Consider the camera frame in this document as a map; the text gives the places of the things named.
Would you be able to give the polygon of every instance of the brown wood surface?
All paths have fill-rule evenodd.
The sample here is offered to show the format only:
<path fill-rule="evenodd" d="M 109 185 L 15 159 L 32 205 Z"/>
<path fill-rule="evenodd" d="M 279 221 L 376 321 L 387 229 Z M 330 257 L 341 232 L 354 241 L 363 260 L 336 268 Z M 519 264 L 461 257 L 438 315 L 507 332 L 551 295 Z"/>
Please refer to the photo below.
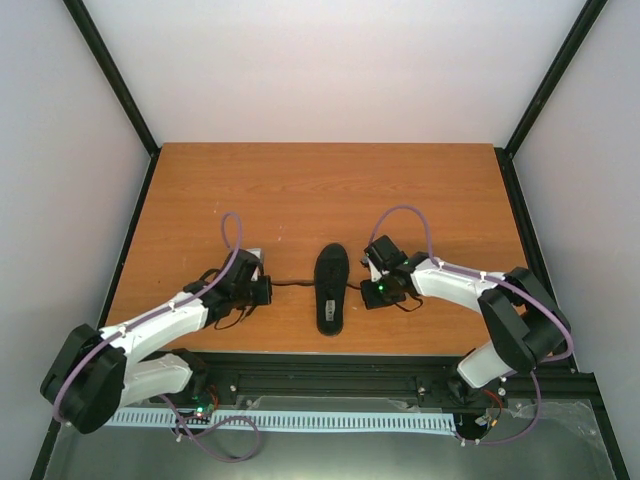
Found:
<path fill-rule="evenodd" d="M 242 218 L 243 247 L 264 249 L 272 279 L 311 279 L 323 246 L 340 242 L 359 283 L 371 229 L 399 203 L 425 213 L 435 252 L 447 261 L 493 271 L 525 265 L 490 145 L 165 144 L 107 323 L 165 302 L 220 266 L 227 251 L 219 222 L 229 210 Z M 425 250 L 409 212 L 392 214 L 381 232 L 408 254 Z M 315 326 L 313 288 L 274 287 L 272 305 L 242 324 L 168 348 L 441 355 L 465 354 L 488 338 L 478 314 L 439 299 L 413 313 L 367 311 L 348 290 L 344 315 L 342 333 L 325 337 Z"/>

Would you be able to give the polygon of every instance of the white wall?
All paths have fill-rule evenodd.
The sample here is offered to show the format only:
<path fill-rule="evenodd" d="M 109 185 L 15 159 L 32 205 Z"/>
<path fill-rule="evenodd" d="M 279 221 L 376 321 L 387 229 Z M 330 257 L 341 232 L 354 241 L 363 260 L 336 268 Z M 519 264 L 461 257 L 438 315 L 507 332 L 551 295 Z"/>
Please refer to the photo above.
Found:
<path fill-rule="evenodd" d="M 28 478 L 39 386 L 98 319 L 147 156 L 61 1 L 0 15 L 0 476 Z"/>
<path fill-rule="evenodd" d="M 87 0 L 158 140 L 504 145 L 584 0 Z"/>
<path fill-rule="evenodd" d="M 577 360 L 640 478 L 640 3 L 609 2 L 516 168 Z"/>

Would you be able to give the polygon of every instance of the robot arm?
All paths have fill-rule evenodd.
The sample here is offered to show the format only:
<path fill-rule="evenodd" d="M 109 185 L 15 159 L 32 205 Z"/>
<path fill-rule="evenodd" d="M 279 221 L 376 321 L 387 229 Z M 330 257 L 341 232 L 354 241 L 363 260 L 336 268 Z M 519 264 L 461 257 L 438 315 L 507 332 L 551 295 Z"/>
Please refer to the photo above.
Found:
<path fill-rule="evenodd" d="M 199 280 L 168 302 L 119 325 L 101 330 L 88 325 L 77 327 L 56 357 L 40 392 L 53 404 L 79 362 L 119 332 L 119 338 L 91 359 L 64 395 L 60 412 L 79 432 L 93 432 L 118 408 L 162 393 L 178 393 L 187 387 L 194 394 L 200 393 L 205 386 L 206 371 L 189 352 L 142 360 L 170 341 L 218 322 L 234 309 L 248 308 L 251 313 L 259 305 L 270 304 L 271 280 L 263 272 L 259 249 L 240 250 L 227 274 L 202 295 L 198 292 L 208 284 Z M 137 327 L 127 328 L 149 316 Z"/>
<path fill-rule="evenodd" d="M 409 258 L 386 235 L 371 243 L 365 253 L 371 280 L 361 287 L 368 309 L 393 305 L 409 295 L 442 298 L 482 314 L 491 341 L 465 356 L 457 365 L 457 378 L 449 382 L 451 393 L 461 403 L 469 390 L 495 378 L 512 371 L 530 372 L 564 340 L 544 314 L 498 282 L 535 298 L 569 329 L 558 305 L 527 269 L 518 267 L 507 274 L 482 272 L 476 278 L 471 275 L 476 273 L 473 270 L 445 264 L 425 253 Z M 516 307 L 522 305 L 524 312 L 519 313 Z"/>

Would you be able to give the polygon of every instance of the black metal frame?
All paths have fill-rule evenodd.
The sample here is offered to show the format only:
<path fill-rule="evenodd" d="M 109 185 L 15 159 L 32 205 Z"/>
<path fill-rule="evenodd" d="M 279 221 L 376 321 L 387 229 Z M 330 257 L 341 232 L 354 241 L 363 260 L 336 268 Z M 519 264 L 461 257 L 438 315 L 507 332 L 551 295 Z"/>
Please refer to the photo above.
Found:
<path fill-rule="evenodd" d="M 129 252 L 133 234 L 151 184 L 160 155 L 141 112 L 111 57 L 100 33 L 82 0 L 63 0 L 82 33 L 87 45 L 109 81 L 131 124 L 150 156 L 149 168 L 136 204 L 118 264 L 100 315 L 99 326 L 108 316 L 118 282 Z M 527 263 L 544 287 L 553 295 L 549 274 L 542 257 L 527 205 L 522 195 L 513 159 L 528 132 L 538 118 L 554 88 L 560 81 L 582 41 L 595 23 L 607 0 L 587 0 L 573 27 L 560 47 L 538 90 L 533 96 L 511 139 L 504 148 L 496 148 L 496 158 L 511 204 Z M 451 368 L 456 357 L 382 357 L 351 355 L 280 355 L 280 354 L 199 354 L 208 364 L 221 372 L 220 388 L 225 401 L 235 401 L 237 395 L 287 395 L 292 392 L 312 396 L 366 395 L 375 393 L 385 397 L 403 398 L 420 403 L 418 386 L 429 372 Z M 537 370 L 541 389 L 546 398 L 587 399 L 591 402 L 607 451 L 619 479 L 629 478 L 620 449 L 611 428 L 600 390 L 593 374 L 576 371 L 575 361 L 569 364 L 544 365 Z M 345 392 L 344 379 L 349 379 Z M 233 384 L 235 393 L 225 385 Z M 534 398 L 535 392 L 528 376 L 509 379 L 508 392 L 512 398 Z M 60 425 L 52 421 L 36 461 L 32 480 L 43 479 L 55 445 Z"/>

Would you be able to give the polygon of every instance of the white perforated rail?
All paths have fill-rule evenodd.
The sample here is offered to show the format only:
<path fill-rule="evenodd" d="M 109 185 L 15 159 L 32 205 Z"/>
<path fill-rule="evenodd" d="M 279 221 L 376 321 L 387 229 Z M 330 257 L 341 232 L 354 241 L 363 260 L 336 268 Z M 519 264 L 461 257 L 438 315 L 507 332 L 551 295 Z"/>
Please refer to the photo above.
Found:
<path fill-rule="evenodd" d="M 194 429 L 207 428 L 230 416 L 250 417 L 265 432 L 400 432 L 451 435 L 453 415 L 443 413 L 350 413 L 350 412 L 280 412 L 218 410 L 210 422 L 188 420 Z M 112 427 L 173 427 L 176 417 L 168 408 L 121 408 L 107 422 Z M 234 421 L 225 430 L 250 430 L 246 423 Z"/>

